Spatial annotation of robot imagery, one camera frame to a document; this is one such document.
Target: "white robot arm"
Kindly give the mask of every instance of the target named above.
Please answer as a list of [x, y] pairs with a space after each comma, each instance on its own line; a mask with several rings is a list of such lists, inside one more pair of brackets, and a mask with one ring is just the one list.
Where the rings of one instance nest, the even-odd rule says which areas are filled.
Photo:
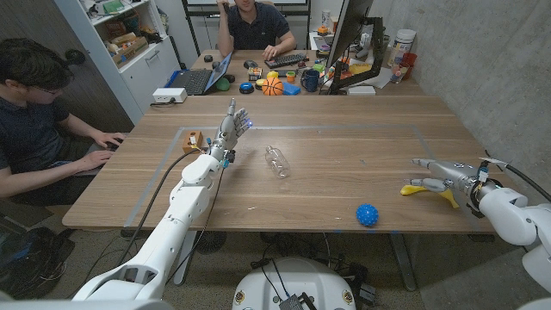
[[485, 216], [496, 233], [512, 245], [531, 245], [539, 237], [542, 244], [523, 257], [523, 266], [548, 292], [551, 292], [551, 204], [528, 207], [528, 198], [499, 181], [488, 178], [487, 164], [507, 167], [496, 159], [482, 158], [477, 170], [462, 163], [415, 158], [414, 164], [430, 170], [435, 178], [408, 180], [411, 185], [430, 191], [451, 189], [457, 202], [467, 200], [467, 206], [478, 217]]
[[94, 277], [74, 301], [160, 300], [170, 267], [191, 222], [208, 207], [209, 190], [221, 169], [233, 161], [233, 147], [252, 123], [244, 108], [235, 113], [232, 99], [208, 154], [182, 171], [182, 180], [170, 192], [169, 208], [138, 254], [123, 265]]

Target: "white cabinet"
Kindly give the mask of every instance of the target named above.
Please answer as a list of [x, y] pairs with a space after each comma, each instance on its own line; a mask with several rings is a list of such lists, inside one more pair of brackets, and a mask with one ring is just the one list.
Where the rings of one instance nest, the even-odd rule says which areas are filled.
[[[137, 124], [153, 102], [152, 94], [163, 87], [172, 72], [180, 69], [170, 38], [165, 33], [154, 0], [131, 3], [121, 1], [124, 9], [118, 15], [90, 19], [79, 0], [54, 0], [59, 10], [82, 42], [99, 72], [125, 109], [134, 124]], [[139, 17], [139, 25], [154, 29], [163, 39], [152, 43], [128, 64], [117, 68], [111, 59], [104, 41], [108, 39], [105, 22], [129, 12]]]
[[153, 92], [164, 87], [172, 72], [179, 70], [180, 66], [168, 37], [140, 56], [123, 67], [121, 75], [139, 109], [145, 113], [152, 102]]

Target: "blue mug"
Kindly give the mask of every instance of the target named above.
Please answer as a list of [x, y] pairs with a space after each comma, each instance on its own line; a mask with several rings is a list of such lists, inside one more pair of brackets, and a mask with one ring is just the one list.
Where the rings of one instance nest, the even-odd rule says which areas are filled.
[[316, 91], [319, 84], [319, 72], [314, 69], [304, 72], [300, 78], [300, 84], [306, 89], [306, 91]]

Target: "robot finger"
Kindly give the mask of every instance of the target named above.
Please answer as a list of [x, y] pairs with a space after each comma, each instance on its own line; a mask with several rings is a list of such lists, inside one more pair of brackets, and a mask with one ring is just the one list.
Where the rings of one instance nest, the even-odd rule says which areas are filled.
[[414, 158], [412, 159], [412, 164], [418, 164], [424, 168], [429, 168], [429, 164], [435, 162], [434, 159], [426, 159], [426, 158]]
[[435, 192], [435, 193], [442, 193], [443, 191], [448, 189], [448, 186], [446, 186], [446, 184], [442, 180], [438, 180], [438, 179], [432, 179], [432, 178], [413, 179], [413, 180], [406, 180], [406, 182], [409, 182], [410, 185], [414, 185], [414, 186], [423, 186], [429, 191]]

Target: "man in dark shirt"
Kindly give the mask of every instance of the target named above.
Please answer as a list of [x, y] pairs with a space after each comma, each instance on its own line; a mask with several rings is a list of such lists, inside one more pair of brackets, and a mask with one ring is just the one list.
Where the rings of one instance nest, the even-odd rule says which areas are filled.
[[222, 56], [234, 49], [264, 50], [266, 60], [296, 47], [296, 40], [285, 17], [276, 7], [255, 0], [235, 0], [235, 6], [224, 10], [228, 0], [216, 0], [220, 10], [218, 48]]
[[[54, 51], [29, 39], [0, 42], [0, 198], [42, 206], [71, 204], [91, 181], [71, 176], [111, 157], [110, 151], [86, 155], [91, 143], [62, 138], [55, 126], [103, 147], [125, 138], [91, 127], [54, 101], [71, 79]], [[54, 164], [60, 161], [65, 164]]]

